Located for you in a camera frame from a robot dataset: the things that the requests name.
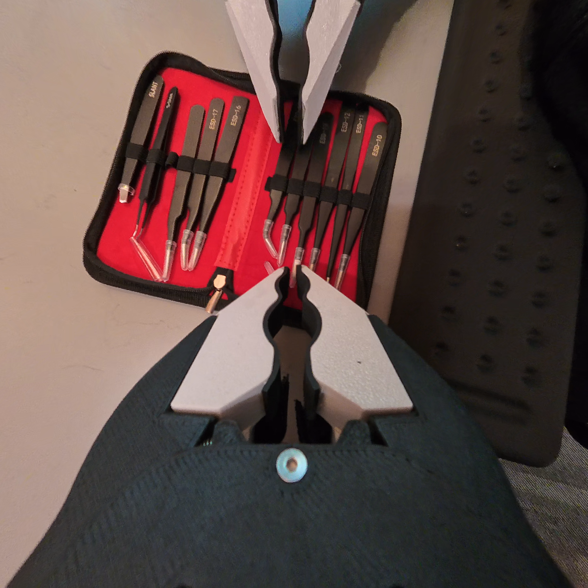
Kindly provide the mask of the long clear tip sleeve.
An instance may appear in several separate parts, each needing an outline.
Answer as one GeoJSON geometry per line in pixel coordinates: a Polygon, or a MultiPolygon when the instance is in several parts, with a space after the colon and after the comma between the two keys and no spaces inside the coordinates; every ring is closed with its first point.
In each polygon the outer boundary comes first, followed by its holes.
{"type": "Polygon", "coordinates": [[[156,282],[166,283],[171,276],[173,257],[176,249],[176,242],[174,240],[166,240],[164,265],[161,268],[155,258],[152,256],[148,248],[141,240],[142,229],[136,226],[134,233],[130,237],[130,242],[135,248],[140,259],[143,261],[151,277],[156,282]]]}

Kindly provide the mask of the black perforated wrist rest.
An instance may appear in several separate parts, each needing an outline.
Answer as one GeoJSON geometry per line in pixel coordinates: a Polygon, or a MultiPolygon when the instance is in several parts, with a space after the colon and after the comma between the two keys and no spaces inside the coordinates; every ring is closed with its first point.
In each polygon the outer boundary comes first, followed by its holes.
{"type": "Polygon", "coordinates": [[[390,324],[496,453],[561,445],[581,236],[531,71],[536,1],[455,1],[390,324]]]}

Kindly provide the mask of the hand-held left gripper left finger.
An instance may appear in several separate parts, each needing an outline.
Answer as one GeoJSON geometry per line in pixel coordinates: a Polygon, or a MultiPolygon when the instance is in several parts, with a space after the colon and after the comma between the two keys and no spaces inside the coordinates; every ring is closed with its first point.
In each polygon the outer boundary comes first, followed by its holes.
{"type": "Polygon", "coordinates": [[[288,271],[277,269],[213,317],[171,401],[175,413],[232,420],[241,430],[266,415],[264,395],[280,368],[269,316],[288,292],[287,282],[288,271]]]}

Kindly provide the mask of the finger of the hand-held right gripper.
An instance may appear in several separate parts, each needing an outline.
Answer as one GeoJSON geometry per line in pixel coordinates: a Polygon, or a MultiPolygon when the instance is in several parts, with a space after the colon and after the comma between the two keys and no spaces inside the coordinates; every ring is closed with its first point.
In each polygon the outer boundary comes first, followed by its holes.
{"type": "Polygon", "coordinates": [[[363,1],[313,1],[305,25],[309,64],[302,86],[302,143],[322,111],[363,1]]]}
{"type": "Polygon", "coordinates": [[[225,7],[269,129],[282,143],[285,123],[278,74],[282,31],[277,1],[226,1],[225,7]]]}

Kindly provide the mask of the black red tweezers case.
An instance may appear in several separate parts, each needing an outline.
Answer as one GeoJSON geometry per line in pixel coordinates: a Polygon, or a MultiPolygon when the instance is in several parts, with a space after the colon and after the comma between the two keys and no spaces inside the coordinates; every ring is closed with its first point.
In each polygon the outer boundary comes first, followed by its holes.
{"type": "MultiPolygon", "coordinates": [[[[292,82],[283,82],[281,97],[285,99],[283,114],[288,125],[291,108],[298,109],[298,86],[292,82]]],[[[371,204],[357,236],[341,288],[338,289],[360,307],[367,309],[398,156],[401,115],[395,106],[373,96],[331,91],[321,113],[328,110],[332,112],[334,126],[337,126],[339,108],[343,102],[366,104],[370,110],[363,151],[371,145],[373,125],[381,121],[387,123],[386,142],[379,156],[379,171],[371,193],[371,204]]],[[[268,254],[262,238],[263,221],[270,206],[269,193],[264,187],[268,177],[275,172],[281,144],[276,142],[269,129],[247,74],[213,69],[193,57],[176,52],[163,52],[154,56],[145,65],[137,81],[104,191],[84,237],[83,260],[86,271],[95,280],[107,285],[200,307],[205,307],[214,294],[219,293],[218,309],[222,309],[267,277],[263,266],[265,261],[270,261],[276,269],[289,270],[291,274],[299,243],[298,215],[293,219],[283,266],[278,267],[274,258],[268,254]],[[144,167],[139,168],[134,178],[135,193],[127,203],[119,201],[117,190],[121,183],[126,146],[131,140],[141,102],[156,76],[163,78],[164,90],[148,139],[148,149],[151,149],[155,138],[162,102],[175,86],[179,90],[180,100],[176,108],[173,134],[166,151],[177,154],[182,152],[187,118],[192,106],[202,105],[207,109],[212,99],[222,98],[225,108],[228,108],[235,96],[245,96],[250,101],[242,129],[242,142],[238,145],[231,165],[235,174],[233,180],[226,185],[214,214],[212,238],[206,239],[199,262],[191,272],[184,272],[180,268],[178,244],[167,283],[155,282],[151,278],[130,242],[136,226],[139,208],[137,197],[144,167]]],[[[161,268],[164,265],[167,216],[175,175],[173,168],[165,171],[160,181],[159,194],[141,235],[144,245],[161,268]]],[[[335,211],[332,212],[322,242],[319,262],[313,270],[323,279],[326,279],[334,213],[335,211]]],[[[316,220],[307,234],[301,263],[306,266],[309,264],[310,250],[314,246],[315,226],[316,220]]]]}

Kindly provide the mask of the set of black tweezers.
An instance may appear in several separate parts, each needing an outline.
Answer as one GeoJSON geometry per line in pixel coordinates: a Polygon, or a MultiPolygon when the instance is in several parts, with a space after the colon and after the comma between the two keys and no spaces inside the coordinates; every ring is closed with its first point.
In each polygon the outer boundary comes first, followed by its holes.
{"type": "MultiPolygon", "coordinates": [[[[144,167],[145,171],[150,150],[148,139],[163,90],[164,80],[156,76],[141,102],[131,140],[126,146],[121,183],[117,188],[121,203],[127,203],[135,193],[134,178],[139,168],[144,167]]],[[[161,117],[166,98],[162,102],[161,117]]],[[[235,174],[231,165],[238,145],[242,142],[249,103],[247,97],[235,96],[230,106],[225,108],[222,98],[214,98],[205,109],[192,177],[177,232],[176,246],[180,244],[180,268],[184,272],[195,269],[206,239],[212,238],[214,214],[226,185],[235,174]]],[[[363,151],[370,114],[366,104],[343,102],[339,108],[337,126],[334,126],[332,112],[322,112],[311,133],[310,144],[297,145],[295,123],[298,121],[298,113],[295,107],[290,110],[275,172],[268,177],[264,187],[269,193],[270,206],[263,221],[262,238],[268,254],[274,258],[278,267],[283,266],[293,219],[298,215],[299,243],[293,259],[291,283],[295,282],[296,268],[303,261],[307,234],[314,220],[315,240],[308,265],[311,270],[315,270],[330,217],[335,211],[326,281],[330,281],[336,254],[344,237],[334,280],[335,288],[341,288],[352,250],[371,204],[371,193],[378,177],[379,156],[386,142],[387,123],[381,121],[373,125],[371,145],[363,151]]],[[[180,155],[167,151],[160,181],[167,169],[176,171],[180,155]]]]}

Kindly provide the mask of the black needle-tip tweezers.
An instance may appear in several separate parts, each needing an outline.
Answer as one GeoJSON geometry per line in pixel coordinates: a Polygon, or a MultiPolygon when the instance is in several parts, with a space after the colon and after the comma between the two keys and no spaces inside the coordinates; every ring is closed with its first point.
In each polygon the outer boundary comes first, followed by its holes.
{"type": "Polygon", "coordinates": [[[158,194],[162,171],[167,158],[167,148],[172,134],[179,91],[173,87],[166,98],[163,114],[157,129],[152,148],[146,157],[146,166],[139,193],[139,210],[133,238],[138,239],[148,221],[151,209],[158,194]]]}

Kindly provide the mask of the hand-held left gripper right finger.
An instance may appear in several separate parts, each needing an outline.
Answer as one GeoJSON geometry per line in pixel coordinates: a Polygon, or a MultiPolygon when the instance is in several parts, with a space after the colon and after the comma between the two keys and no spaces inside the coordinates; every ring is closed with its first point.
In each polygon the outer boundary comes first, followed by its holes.
{"type": "Polygon", "coordinates": [[[299,270],[311,410],[342,430],[352,420],[410,413],[413,403],[371,316],[309,269],[299,270]]]}

